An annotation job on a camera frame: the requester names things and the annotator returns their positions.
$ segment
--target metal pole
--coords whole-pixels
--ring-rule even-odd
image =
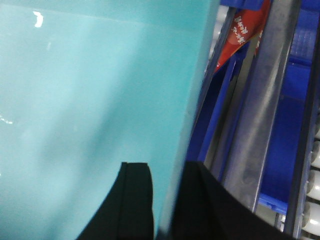
[[[277,0],[271,6],[227,160],[223,185],[253,212],[300,3],[300,0]]]
[[[218,181],[221,181],[222,179],[231,141],[238,123],[239,112],[244,100],[244,89],[247,85],[247,78],[249,75],[250,66],[254,59],[257,43],[257,37],[250,41],[250,46],[246,57],[243,60],[240,73],[237,79],[232,80],[234,82],[236,81],[236,84],[232,99],[229,103],[226,117],[222,120],[224,124],[221,130],[221,136],[218,140],[215,151],[212,146],[210,146],[207,158],[204,162],[204,164],[209,166],[210,172]]]

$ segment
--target red label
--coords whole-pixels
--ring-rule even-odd
[[[239,48],[260,34],[265,27],[269,9],[270,0],[265,0],[260,10],[241,10],[234,16],[215,71],[218,71]]]

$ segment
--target black object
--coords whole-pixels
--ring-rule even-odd
[[[112,189],[77,240],[152,240],[152,201],[148,165],[123,162]]]
[[[293,240],[242,206],[193,161],[184,166],[171,235],[173,240]]]

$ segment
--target teal panel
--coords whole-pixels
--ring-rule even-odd
[[[0,1],[0,239],[75,239],[121,162],[167,230],[218,4]]]

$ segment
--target blue rack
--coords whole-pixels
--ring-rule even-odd
[[[222,5],[258,10],[262,0],[221,0]],[[273,125],[259,203],[286,214],[303,120],[320,1],[303,0],[283,79]],[[187,161],[204,162],[217,128],[227,88],[241,68],[248,45],[241,48],[212,79],[187,151]]]

